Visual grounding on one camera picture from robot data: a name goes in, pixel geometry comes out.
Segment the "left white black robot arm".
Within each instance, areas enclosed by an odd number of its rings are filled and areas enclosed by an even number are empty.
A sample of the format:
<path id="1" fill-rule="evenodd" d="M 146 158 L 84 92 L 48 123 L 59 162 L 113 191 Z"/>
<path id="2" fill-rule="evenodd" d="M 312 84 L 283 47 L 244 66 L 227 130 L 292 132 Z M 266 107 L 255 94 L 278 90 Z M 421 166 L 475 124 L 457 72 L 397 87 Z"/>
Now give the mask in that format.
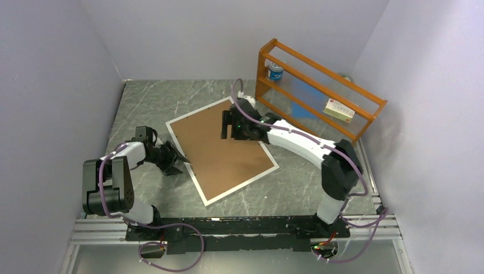
<path id="1" fill-rule="evenodd" d="M 88 215 L 121 217 L 140 227 L 150 240 L 163 232 L 160 213 L 153 205 L 135 198 L 131 172 L 144 163 L 151 163 L 164 176 L 179 175 L 177 162 L 189 160 L 169 140 L 162 141 L 149 126 L 139 126 L 130 140 L 119 144 L 108 155 L 83 163 L 82 208 Z"/>

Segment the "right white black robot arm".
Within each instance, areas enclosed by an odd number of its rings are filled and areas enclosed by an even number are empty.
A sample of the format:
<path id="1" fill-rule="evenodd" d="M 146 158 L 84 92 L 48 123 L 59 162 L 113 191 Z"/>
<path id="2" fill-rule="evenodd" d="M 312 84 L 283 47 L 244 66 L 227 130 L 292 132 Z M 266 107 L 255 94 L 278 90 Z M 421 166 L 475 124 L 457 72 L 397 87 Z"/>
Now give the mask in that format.
<path id="1" fill-rule="evenodd" d="M 254 109 L 245 98 L 239 98 L 222 112 L 222 139 L 254 140 L 282 147 L 308 160 L 321 170 L 323 195 L 316 211 L 314 231 L 322 237 L 336 229 L 336 220 L 346 206 L 355 185 L 362 179 L 361 163 L 346 139 L 339 142 L 316 137 L 280 116 L 265 115 Z"/>

